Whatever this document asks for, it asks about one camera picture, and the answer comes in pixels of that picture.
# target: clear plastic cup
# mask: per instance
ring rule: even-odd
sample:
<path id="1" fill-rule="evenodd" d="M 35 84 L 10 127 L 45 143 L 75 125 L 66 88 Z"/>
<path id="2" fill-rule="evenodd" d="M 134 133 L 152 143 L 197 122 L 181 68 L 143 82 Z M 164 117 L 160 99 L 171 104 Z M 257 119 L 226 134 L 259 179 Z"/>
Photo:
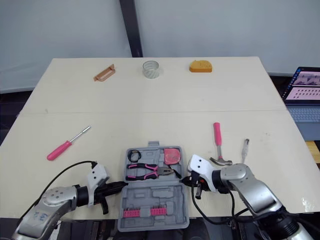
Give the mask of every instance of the clear plastic cup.
<path id="1" fill-rule="evenodd" d="M 156 61 L 146 61 L 142 65 L 142 68 L 144 76 L 148 79 L 155 79 L 160 75 L 159 63 L 157 63 Z"/>

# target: black pole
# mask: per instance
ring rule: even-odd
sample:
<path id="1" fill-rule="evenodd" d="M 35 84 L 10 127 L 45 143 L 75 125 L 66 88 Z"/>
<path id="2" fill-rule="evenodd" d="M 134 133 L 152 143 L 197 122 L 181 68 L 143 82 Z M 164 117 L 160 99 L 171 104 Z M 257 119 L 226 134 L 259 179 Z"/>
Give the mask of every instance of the black pole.
<path id="1" fill-rule="evenodd" d="M 124 20 L 126 35 L 129 40 L 133 58 L 142 58 L 142 47 L 139 34 L 135 0 L 119 0 Z"/>

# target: laptop keyboard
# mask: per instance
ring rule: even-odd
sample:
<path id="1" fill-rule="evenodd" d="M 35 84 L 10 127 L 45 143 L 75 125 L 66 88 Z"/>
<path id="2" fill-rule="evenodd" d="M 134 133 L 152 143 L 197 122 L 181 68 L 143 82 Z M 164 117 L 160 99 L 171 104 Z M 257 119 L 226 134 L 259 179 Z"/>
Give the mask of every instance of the laptop keyboard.
<path id="1" fill-rule="evenodd" d="M 296 123 L 319 123 L 320 108 L 288 108 Z"/>

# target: white wall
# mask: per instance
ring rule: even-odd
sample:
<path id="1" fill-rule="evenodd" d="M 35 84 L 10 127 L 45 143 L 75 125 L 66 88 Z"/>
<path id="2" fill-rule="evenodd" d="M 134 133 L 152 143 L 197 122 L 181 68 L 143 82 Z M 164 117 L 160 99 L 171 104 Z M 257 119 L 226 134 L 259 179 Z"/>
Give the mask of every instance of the white wall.
<path id="1" fill-rule="evenodd" d="M 52 58 L 131 57 L 118 0 L 1 0 L 0 92 L 35 87 Z"/>
<path id="2" fill-rule="evenodd" d="M 259 56 L 320 67 L 320 0 L 135 0 L 145 57 Z"/>

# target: laptop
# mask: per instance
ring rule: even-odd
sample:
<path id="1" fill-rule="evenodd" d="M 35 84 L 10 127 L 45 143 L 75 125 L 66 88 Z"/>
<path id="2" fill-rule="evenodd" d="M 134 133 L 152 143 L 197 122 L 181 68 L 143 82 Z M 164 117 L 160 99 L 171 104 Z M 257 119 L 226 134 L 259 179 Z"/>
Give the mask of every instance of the laptop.
<path id="1" fill-rule="evenodd" d="M 304 140 L 320 140 L 320 67 L 298 67 L 282 99 Z"/>

